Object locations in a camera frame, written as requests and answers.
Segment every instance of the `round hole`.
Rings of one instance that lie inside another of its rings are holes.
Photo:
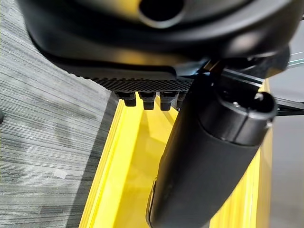
[[[142,0],[139,18],[148,26],[164,29],[182,19],[183,9],[184,0]]]

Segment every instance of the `yellow metal frame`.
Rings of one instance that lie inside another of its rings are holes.
[[[176,116],[160,110],[158,97],[153,111],[119,102],[80,228],[148,228],[148,197]],[[270,132],[210,228],[268,227],[271,144]]]

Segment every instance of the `striped carpet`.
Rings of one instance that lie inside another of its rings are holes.
[[[0,228],[78,227],[116,99],[55,67],[2,0]]]

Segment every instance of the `metal bracket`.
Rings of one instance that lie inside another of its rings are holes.
[[[278,104],[277,116],[304,115],[304,103],[275,97]]]

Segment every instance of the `black rubber foot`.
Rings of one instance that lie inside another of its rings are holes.
[[[153,110],[154,109],[154,102],[144,102],[143,103],[144,110]]]
[[[171,108],[171,103],[161,103],[161,110],[162,111],[169,111]]]
[[[127,107],[135,107],[136,106],[136,99],[133,99],[133,100],[124,100],[124,104]]]

